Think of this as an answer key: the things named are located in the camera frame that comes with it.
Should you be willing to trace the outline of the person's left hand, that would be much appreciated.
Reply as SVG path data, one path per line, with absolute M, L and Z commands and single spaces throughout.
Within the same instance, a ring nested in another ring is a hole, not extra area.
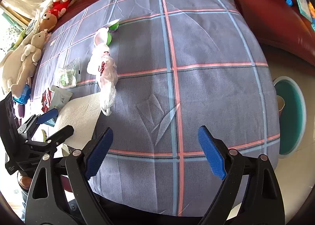
M 31 186 L 32 178 L 21 175 L 20 172 L 18 172 L 17 179 L 20 187 L 23 190 L 28 191 Z

